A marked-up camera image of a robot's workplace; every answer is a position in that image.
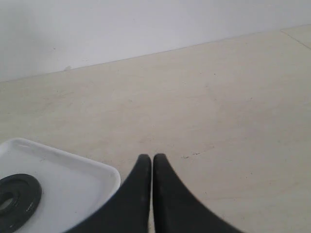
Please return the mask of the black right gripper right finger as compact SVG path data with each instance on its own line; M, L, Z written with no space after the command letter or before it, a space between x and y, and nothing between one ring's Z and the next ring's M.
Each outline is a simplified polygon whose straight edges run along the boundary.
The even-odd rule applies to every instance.
M153 160L153 212L157 233L240 233L204 206L182 183L165 154Z

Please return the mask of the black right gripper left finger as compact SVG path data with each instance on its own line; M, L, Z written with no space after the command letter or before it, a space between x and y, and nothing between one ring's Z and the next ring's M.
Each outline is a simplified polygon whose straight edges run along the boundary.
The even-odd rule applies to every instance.
M147 233L151 198L152 162L141 154L116 193L69 233Z

